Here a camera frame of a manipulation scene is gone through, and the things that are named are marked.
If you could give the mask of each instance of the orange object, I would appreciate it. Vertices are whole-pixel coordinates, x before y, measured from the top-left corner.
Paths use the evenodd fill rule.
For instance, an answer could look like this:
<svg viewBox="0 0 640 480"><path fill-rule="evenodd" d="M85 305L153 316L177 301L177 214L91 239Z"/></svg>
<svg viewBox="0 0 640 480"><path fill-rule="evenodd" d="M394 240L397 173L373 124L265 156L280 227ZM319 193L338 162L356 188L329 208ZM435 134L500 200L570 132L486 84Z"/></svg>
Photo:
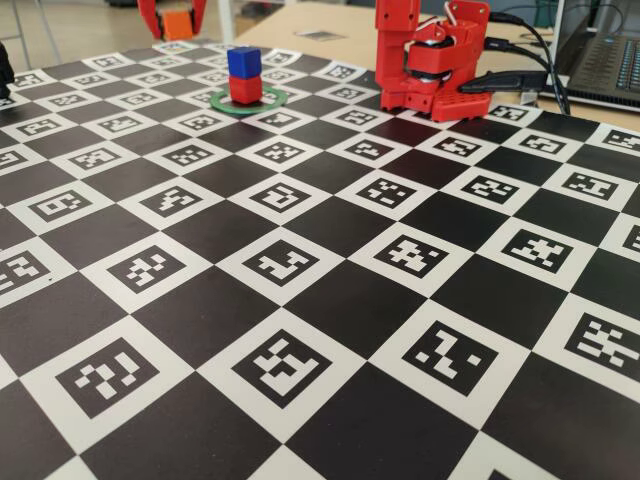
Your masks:
<svg viewBox="0 0 640 480"><path fill-rule="evenodd" d="M187 40L193 37L191 14L188 11L162 12L165 40Z"/></svg>

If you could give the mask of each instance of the wooden table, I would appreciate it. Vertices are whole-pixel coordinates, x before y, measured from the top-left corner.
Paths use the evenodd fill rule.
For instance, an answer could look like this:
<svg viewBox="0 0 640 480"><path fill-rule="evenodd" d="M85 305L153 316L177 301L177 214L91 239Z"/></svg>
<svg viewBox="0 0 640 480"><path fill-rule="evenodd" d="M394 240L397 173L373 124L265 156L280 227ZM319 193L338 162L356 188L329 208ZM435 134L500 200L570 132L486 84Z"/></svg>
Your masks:
<svg viewBox="0 0 640 480"><path fill-rule="evenodd" d="M341 60L375 70L376 38L373 8L328 5L304 2L288 5L271 15L256 27L237 38L238 43L247 43L272 48L289 48L309 55ZM305 30L326 30L344 35L346 38L318 42L295 35ZM524 29L511 25L490 24L489 35L511 41L526 41L520 38ZM486 52L478 66L478 74L487 70L537 69L539 66L526 57ZM513 93L498 94L502 102L519 103ZM553 99L540 99L544 110L558 112ZM587 104L572 103L572 114L597 122L611 123L630 129L638 129L640 117L637 113L613 110Z"/></svg>

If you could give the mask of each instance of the blue cube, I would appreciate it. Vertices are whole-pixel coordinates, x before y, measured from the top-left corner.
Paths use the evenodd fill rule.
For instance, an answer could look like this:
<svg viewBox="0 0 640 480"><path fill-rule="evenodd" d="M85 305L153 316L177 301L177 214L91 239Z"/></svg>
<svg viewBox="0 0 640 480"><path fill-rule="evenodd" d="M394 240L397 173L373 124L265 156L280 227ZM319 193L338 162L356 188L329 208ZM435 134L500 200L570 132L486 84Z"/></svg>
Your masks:
<svg viewBox="0 0 640 480"><path fill-rule="evenodd" d="M229 75L238 78L253 78L262 73L260 49L240 47L227 51Z"/></svg>

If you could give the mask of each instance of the black square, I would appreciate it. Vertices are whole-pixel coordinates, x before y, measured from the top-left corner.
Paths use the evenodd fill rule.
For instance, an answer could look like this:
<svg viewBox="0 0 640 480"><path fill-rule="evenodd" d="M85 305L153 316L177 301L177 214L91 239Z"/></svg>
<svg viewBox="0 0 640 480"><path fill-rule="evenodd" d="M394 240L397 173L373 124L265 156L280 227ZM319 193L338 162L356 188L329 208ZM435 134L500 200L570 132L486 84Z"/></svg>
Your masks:
<svg viewBox="0 0 640 480"><path fill-rule="evenodd" d="M498 147L484 157L478 167L534 185L542 185L560 168L560 163L530 153Z"/></svg>
<svg viewBox="0 0 640 480"><path fill-rule="evenodd" d="M533 348L566 295L559 288L474 255L433 299L503 337Z"/></svg>
<svg viewBox="0 0 640 480"><path fill-rule="evenodd" d="M596 131L598 123L584 118L542 111L529 128L584 142Z"/></svg>
<svg viewBox="0 0 640 480"><path fill-rule="evenodd" d="M269 145L268 147L256 150L253 153L255 155L259 155L265 160L270 160L276 163L283 163L287 160L291 160L292 158L297 157L301 153L304 153L304 150L298 147L287 145L283 142L276 142L272 145Z"/></svg>
<svg viewBox="0 0 640 480"><path fill-rule="evenodd" d="M504 205L515 193L520 190L511 185L493 178L478 175L475 179L461 188L463 192L470 193L480 198Z"/></svg>
<svg viewBox="0 0 640 480"><path fill-rule="evenodd" d="M286 212L309 197L311 195L308 193L280 182L252 195L250 198L276 212Z"/></svg>
<svg viewBox="0 0 640 480"><path fill-rule="evenodd" d="M269 245L242 264L282 287L306 272L319 259L284 240Z"/></svg>
<svg viewBox="0 0 640 480"><path fill-rule="evenodd" d="M353 130L322 120L315 120L287 132L287 137L322 149L333 147L353 135Z"/></svg>
<svg viewBox="0 0 640 480"><path fill-rule="evenodd" d="M294 368L287 357L300 362ZM331 365L320 353L284 330L257 347L232 370L280 408L285 408Z"/></svg>
<svg viewBox="0 0 640 480"><path fill-rule="evenodd" d="M632 480L639 424L633 400L531 353L483 430L558 478Z"/></svg>
<svg viewBox="0 0 640 480"><path fill-rule="evenodd" d="M573 247L520 229L502 249L502 253L548 272L558 273Z"/></svg>
<svg viewBox="0 0 640 480"><path fill-rule="evenodd" d="M615 177L640 182L640 162L638 157L608 148L583 145L568 163L606 173Z"/></svg>
<svg viewBox="0 0 640 480"><path fill-rule="evenodd" d="M507 216L437 192L402 219L402 223L476 251Z"/></svg>
<svg viewBox="0 0 640 480"><path fill-rule="evenodd" d="M45 222L52 222L75 213L92 203L74 190L67 190L53 197L29 205L29 209Z"/></svg>
<svg viewBox="0 0 640 480"><path fill-rule="evenodd" d="M597 250L572 292L612 310L637 318L640 264L619 255Z"/></svg>
<svg viewBox="0 0 640 480"><path fill-rule="evenodd" d="M287 175L329 193L337 193L363 177L371 168L329 152L287 170Z"/></svg>
<svg viewBox="0 0 640 480"><path fill-rule="evenodd" d="M373 127L367 133L415 147L439 132L440 130L427 125L410 122L402 118L392 118L377 127Z"/></svg>
<svg viewBox="0 0 640 480"><path fill-rule="evenodd" d="M468 140L461 140L455 137L445 138L433 146L436 150L442 150L443 152L448 152L462 158L469 157L471 154L478 151L480 147L480 144L473 143Z"/></svg>
<svg viewBox="0 0 640 480"><path fill-rule="evenodd" d="M118 338L56 380L89 418L104 412L158 374L125 339Z"/></svg>
<svg viewBox="0 0 640 480"><path fill-rule="evenodd" d="M518 210L516 216L583 242L599 245L615 221L617 213L608 208L540 189Z"/></svg>
<svg viewBox="0 0 640 480"><path fill-rule="evenodd" d="M447 160L420 150L409 150L382 167L387 172L437 189L444 187L467 168L469 167L460 162Z"/></svg>
<svg viewBox="0 0 640 480"><path fill-rule="evenodd" d="M412 290L345 261L286 308L369 358L424 301Z"/></svg>
<svg viewBox="0 0 640 480"><path fill-rule="evenodd" d="M494 122L486 118L463 120L453 125L449 130L480 138L488 142L503 143L520 129L506 123Z"/></svg>
<svg viewBox="0 0 640 480"><path fill-rule="evenodd" d="M24 375L124 315L113 300L75 273L0 310L0 354L17 375Z"/></svg>
<svg viewBox="0 0 640 480"><path fill-rule="evenodd" d="M640 380L640 335L618 325L585 313L564 348L636 382Z"/></svg>
<svg viewBox="0 0 640 480"><path fill-rule="evenodd" d="M82 459L102 479L240 479L248 478L279 446L194 373L85 451Z"/></svg>
<svg viewBox="0 0 640 480"><path fill-rule="evenodd" d="M135 293L144 292L179 272L185 264L157 245L149 247L107 271Z"/></svg>
<svg viewBox="0 0 640 480"><path fill-rule="evenodd" d="M0 204L11 205L73 180L71 175L48 162L23 168L0 176Z"/></svg>
<svg viewBox="0 0 640 480"><path fill-rule="evenodd" d="M111 255L155 233L155 229L118 205L103 208L42 235L76 268Z"/></svg>
<svg viewBox="0 0 640 480"><path fill-rule="evenodd" d="M374 258L418 278L424 278L447 255L444 250L407 235L400 235Z"/></svg>
<svg viewBox="0 0 640 480"><path fill-rule="evenodd" d="M469 396L497 356L496 351L436 320L402 359Z"/></svg>
<svg viewBox="0 0 640 480"><path fill-rule="evenodd" d="M272 136L273 134L266 130L238 122L228 127L205 133L200 139L230 152L238 152Z"/></svg>
<svg viewBox="0 0 640 480"><path fill-rule="evenodd" d="M629 236L622 244L625 248L640 252L640 225L635 225L629 232Z"/></svg>
<svg viewBox="0 0 640 480"><path fill-rule="evenodd" d="M348 257L392 223L387 217L331 197L285 226L298 235Z"/></svg>
<svg viewBox="0 0 640 480"><path fill-rule="evenodd" d="M396 208L414 193L416 191L413 188L379 178L360 190L357 195L384 207Z"/></svg>
<svg viewBox="0 0 640 480"><path fill-rule="evenodd" d="M182 187L170 187L164 192L156 193L140 201L142 205L162 217L169 217L185 208L201 202L202 198Z"/></svg>
<svg viewBox="0 0 640 480"><path fill-rule="evenodd" d="M85 182L117 202L170 178L173 174L168 170L148 160L137 159L93 175Z"/></svg>
<svg viewBox="0 0 640 480"><path fill-rule="evenodd" d="M74 452L20 382L0 390L4 478L45 478Z"/></svg>
<svg viewBox="0 0 640 480"><path fill-rule="evenodd" d="M332 480L444 480L475 435L475 429L365 364L287 446Z"/></svg>
<svg viewBox="0 0 640 480"><path fill-rule="evenodd" d="M235 203L224 201L164 232L211 262L218 262L271 231L275 225Z"/></svg>
<svg viewBox="0 0 640 480"><path fill-rule="evenodd" d="M232 155L191 172L185 178L218 195L230 197L274 174L273 170Z"/></svg>

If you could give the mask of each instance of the stacked cubes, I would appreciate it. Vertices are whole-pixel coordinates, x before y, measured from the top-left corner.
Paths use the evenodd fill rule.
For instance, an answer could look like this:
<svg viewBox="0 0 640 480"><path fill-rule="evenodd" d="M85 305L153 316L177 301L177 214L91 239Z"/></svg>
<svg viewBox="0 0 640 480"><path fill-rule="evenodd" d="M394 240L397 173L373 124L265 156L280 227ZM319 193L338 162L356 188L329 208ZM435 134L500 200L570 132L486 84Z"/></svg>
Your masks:
<svg viewBox="0 0 640 480"><path fill-rule="evenodd" d="M231 98L239 103L253 103L262 98L262 62L260 49L234 48L227 52L229 62L229 90Z"/></svg>

